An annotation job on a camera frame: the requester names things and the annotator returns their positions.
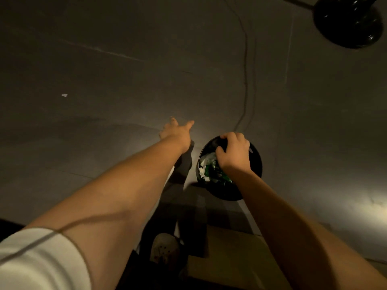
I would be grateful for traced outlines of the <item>person's left hand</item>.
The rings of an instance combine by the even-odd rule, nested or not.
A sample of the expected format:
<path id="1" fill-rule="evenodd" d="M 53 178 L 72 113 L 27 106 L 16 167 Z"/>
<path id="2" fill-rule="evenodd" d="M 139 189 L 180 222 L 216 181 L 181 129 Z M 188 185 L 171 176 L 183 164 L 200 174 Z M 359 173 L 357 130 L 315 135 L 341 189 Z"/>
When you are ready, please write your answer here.
<path id="1" fill-rule="evenodd" d="M 180 125 L 174 117 L 171 117 L 159 133 L 160 140 L 171 143 L 180 154 L 187 152 L 191 146 L 190 131 L 186 131 L 183 125 Z"/>

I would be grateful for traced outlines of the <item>person's right hand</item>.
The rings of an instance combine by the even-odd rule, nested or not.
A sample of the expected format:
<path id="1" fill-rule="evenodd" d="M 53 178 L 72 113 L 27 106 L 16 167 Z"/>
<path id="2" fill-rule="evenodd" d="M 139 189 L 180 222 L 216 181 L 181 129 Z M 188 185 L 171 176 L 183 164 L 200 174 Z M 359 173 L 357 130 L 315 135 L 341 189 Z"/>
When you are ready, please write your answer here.
<path id="1" fill-rule="evenodd" d="M 243 133 L 228 132 L 220 136 L 227 140 L 225 158 L 217 158 L 220 168 L 231 177 L 234 171 L 249 172 L 249 148 L 250 142 Z"/>

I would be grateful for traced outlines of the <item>person's left forearm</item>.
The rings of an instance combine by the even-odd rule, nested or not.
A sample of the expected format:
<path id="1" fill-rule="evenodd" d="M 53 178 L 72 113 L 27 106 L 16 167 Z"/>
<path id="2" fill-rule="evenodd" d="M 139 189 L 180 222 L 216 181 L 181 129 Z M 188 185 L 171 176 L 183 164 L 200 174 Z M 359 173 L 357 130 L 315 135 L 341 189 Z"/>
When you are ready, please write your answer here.
<path id="1" fill-rule="evenodd" d="M 89 182 L 26 229 L 64 234 L 80 250 L 93 290 L 114 290 L 180 156 L 171 143 L 159 141 Z"/>

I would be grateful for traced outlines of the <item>person's right forearm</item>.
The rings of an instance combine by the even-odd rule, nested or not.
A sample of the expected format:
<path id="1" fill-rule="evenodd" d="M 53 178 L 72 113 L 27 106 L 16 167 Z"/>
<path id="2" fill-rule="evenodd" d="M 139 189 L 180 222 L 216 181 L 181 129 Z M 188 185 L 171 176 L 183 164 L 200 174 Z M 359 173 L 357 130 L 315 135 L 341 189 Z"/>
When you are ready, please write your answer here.
<path id="1" fill-rule="evenodd" d="M 251 170 L 224 168 L 243 195 L 272 255 L 295 290 L 387 290 L 387 278 Z"/>

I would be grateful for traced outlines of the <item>white crumpled paper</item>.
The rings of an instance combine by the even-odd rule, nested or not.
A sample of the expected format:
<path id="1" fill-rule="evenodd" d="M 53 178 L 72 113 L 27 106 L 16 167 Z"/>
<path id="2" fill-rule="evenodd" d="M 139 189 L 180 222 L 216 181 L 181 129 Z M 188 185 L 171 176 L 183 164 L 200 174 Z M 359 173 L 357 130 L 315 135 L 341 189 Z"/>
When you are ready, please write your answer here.
<path id="1" fill-rule="evenodd" d="M 216 153 L 208 153 L 206 155 L 203 155 L 199 159 L 199 169 L 206 169 L 206 166 L 214 167 L 216 165 L 217 157 Z"/>

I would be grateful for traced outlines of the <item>green plastic wrapper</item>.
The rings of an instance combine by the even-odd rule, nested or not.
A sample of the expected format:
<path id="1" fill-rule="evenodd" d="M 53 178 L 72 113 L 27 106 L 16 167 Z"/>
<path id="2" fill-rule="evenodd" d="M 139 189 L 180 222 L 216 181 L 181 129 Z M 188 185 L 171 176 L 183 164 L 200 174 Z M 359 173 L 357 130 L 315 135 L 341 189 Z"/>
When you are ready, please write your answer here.
<path id="1" fill-rule="evenodd" d="M 222 185 L 233 183 L 233 181 L 223 172 L 217 160 L 208 161 L 204 167 L 204 179 L 214 183 L 220 182 Z"/>

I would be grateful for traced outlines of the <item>black trouser leg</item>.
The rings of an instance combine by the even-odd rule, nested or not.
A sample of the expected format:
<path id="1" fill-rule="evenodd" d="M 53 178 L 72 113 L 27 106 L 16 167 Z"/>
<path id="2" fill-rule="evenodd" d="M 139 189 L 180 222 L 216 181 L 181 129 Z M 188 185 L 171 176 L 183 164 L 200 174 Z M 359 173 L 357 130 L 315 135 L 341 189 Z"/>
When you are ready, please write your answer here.
<path id="1" fill-rule="evenodd" d="M 143 229 L 137 253 L 144 259 L 151 255 L 152 243 L 160 233 L 175 236 L 186 255 L 208 257 L 207 216 L 202 192 L 196 183 L 185 187 L 192 165 L 175 165 L 156 207 Z"/>

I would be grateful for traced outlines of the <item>brown cardboard box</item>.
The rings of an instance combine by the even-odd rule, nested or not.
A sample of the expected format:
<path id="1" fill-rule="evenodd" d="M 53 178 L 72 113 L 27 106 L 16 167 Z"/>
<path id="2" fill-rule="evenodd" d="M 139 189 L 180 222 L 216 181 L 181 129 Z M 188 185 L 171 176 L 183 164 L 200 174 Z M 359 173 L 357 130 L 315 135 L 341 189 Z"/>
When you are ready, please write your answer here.
<path id="1" fill-rule="evenodd" d="M 206 245 L 206 257 L 188 256 L 188 278 L 243 290 L 293 290 L 263 237 L 208 225 Z"/>

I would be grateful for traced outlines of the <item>white clog shoe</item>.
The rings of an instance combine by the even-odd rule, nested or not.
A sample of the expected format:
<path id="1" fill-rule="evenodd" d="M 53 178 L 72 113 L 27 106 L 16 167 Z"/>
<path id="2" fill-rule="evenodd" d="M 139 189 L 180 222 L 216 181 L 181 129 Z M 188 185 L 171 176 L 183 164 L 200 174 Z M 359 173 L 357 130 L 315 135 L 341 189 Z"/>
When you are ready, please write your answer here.
<path id="1" fill-rule="evenodd" d="M 150 262 L 172 271 L 177 267 L 179 257 L 180 243 L 175 236 L 160 233 L 154 238 L 149 257 Z"/>

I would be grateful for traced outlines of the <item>black round stand base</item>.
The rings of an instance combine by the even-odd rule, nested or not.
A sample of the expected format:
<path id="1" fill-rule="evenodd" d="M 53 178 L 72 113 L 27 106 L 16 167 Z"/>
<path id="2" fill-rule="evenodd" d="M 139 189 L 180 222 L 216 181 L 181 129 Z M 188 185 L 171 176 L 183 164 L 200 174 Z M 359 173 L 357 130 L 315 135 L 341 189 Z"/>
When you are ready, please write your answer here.
<path id="1" fill-rule="evenodd" d="M 318 0 L 313 22 L 330 42 L 348 49 L 375 44 L 384 32 L 383 18 L 374 7 L 377 0 Z"/>

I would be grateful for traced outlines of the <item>white shirt sleeve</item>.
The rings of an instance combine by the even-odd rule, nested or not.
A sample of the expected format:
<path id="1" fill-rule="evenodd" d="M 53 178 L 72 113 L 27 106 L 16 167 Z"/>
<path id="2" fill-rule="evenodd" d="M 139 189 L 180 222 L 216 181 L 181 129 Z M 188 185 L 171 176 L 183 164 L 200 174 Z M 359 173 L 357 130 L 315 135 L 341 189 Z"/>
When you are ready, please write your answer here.
<path id="1" fill-rule="evenodd" d="M 66 236 L 23 229 L 0 242 L 0 290 L 92 290 L 86 262 Z"/>

